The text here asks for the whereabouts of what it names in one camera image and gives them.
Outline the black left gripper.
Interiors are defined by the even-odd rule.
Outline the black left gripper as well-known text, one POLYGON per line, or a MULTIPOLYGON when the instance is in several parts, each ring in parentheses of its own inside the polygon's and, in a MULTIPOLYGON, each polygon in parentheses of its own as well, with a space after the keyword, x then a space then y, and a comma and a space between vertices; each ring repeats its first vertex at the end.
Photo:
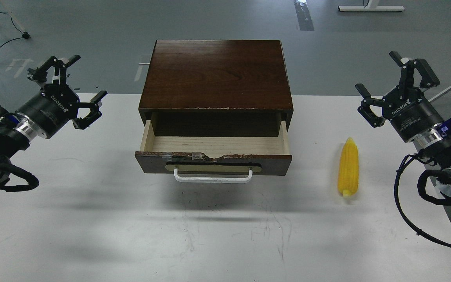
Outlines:
POLYGON ((40 128, 39 135, 45 139, 50 139, 69 120, 72 120, 75 129, 84 130, 102 116, 101 100, 108 94, 107 91, 99 91, 89 102, 80 102, 79 96, 67 85, 67 68, 80 58, 80 55, 74 55, 64 62, 51 56, 38 68, 27 70, 27 78, 42 89, 17 112, 36 123, 40 128), (47 84, 50 68, 54 68, 54 73, 52 83, 47 84), (90 111, 85 117, 77 117, 80 108, 90 111))

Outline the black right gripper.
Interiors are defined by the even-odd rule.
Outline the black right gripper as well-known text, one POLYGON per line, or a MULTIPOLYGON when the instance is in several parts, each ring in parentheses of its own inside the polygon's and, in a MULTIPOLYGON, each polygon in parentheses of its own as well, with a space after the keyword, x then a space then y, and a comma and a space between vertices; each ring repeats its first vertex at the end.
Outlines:
POLYGON ((444 122, 422 92, 439 86, 440 80, 425 59, 401 57, 396 51, 391 51, 390 57, 402 69, 399 85, 382 99, 377 99, 371 97, 363 84, 356 84, 357 91, 363 97, 358 112, 372 127, 381 127, 386 119, 389 120, 397 134, 407 143, 416 135, 444 122), (415 87, 415 71, 421 78, 418 87, 415 87), (383 108, 383 117, 377 116, 371 106, 383 108))

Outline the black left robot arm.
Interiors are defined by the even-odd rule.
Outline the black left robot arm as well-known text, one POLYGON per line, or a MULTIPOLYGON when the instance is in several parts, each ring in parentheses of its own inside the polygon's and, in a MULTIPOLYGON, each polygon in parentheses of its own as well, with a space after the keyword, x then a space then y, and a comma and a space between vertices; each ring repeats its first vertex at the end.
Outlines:
POLYGON ((67 84, 67 69, 79 59, 79 55, 68 60, 52 56, 38 68, 28 69, 27 78, 40 86, 39 93, 15 112, 0 105, 0 191, 23 192, 38 187, 39 180, 32 173, 10 161, 35 137, 50 139, 69 121, 84 130, 100 118, 101 100, 107 91, 81 102, 67 84))

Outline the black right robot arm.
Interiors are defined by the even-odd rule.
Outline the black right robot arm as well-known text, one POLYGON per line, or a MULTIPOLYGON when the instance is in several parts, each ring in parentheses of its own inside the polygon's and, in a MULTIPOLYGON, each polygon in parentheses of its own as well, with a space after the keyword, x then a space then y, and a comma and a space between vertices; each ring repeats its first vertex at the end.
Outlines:
POLYGON ((435 205, 451 206, 451 118, 443 119, 424 96, 426 89, 437 87, 440 81, 426 60, 403 57, 396 51, 389 55, 401 68, 399 83, 379 99, 373 98, 363 84, 356 84, 363 98, 358 112, 372 127, 383 126, 388 120, 404 142, 420 147, 418 153, 405 156, 396 171, 394 201, 403 220, 417 235, 451 248, 451 244, 415 226, 404 214, 399 201, 400 177, 407 166, 417 160, 440 167, 427 169, 419 175, 419 196, 435 205))

